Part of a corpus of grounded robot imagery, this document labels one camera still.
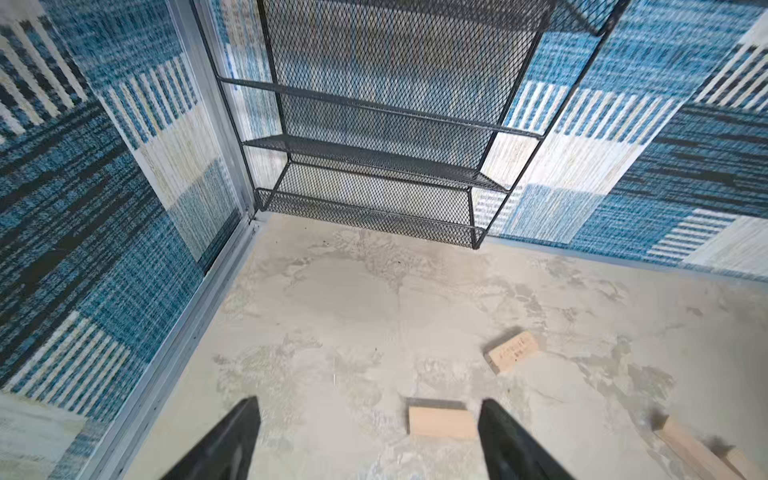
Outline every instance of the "wooden block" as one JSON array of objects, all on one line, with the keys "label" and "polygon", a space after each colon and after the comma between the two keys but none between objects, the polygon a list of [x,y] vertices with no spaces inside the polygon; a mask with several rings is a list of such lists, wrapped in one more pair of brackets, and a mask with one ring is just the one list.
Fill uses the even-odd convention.
[{"label": "wooden block", "polygon": [[670,446],[702,480],[741,480],[701,442],[688,433],[682,425],[668,417],[656,435]]},{"label": "wooden block", "polygon": [[487,355],[497,373],[511,369],[517,362],[538,350],[536,339],[530,332],[519,333],[490,350]]},{"label": "wooden block", "polygon": [[768,475],[751,462],[741,449],[731,449],[721,459],[744,480],[768,480]]},{"label": "wooden block", "polygon": [[475,418],[468,410],[408,407],[411,435],[473,439],[478,436]]}]

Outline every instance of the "stained floor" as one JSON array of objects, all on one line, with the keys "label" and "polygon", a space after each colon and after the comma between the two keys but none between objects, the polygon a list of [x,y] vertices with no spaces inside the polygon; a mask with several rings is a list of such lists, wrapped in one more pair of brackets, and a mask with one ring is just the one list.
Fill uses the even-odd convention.
[{"label": "stained floor", "polygon": [[[478,441],[407,435],[409,398],[492,397],[579,479],[696,478],[653,409],[768,470],[767,291],[274,215],[126,478],[251,395],[249,478],[487,478]],[[483,347],[519,327],[542,351],[496,376]]]}]

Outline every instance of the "blue patterned wall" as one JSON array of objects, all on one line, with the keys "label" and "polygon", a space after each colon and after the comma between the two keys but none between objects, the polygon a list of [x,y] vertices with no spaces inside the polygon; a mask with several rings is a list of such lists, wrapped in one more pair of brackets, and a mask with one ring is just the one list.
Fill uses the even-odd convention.
[{"label": "blue patterned wall", "polygon": [[[763,12],[633,0],[491,233],[768,280]],[[546,33],[506,123],[542,132],[595,43]],[[534,145],[500,134],[483,172],[511,184]],[[476,222],[497,206],[478,192]]]},{"label": "blue patterned wall", "polygon": [[78,426],[4,478],[74,478],[200,285],[214,138],[165,2],[0,5],[0,397]]}]

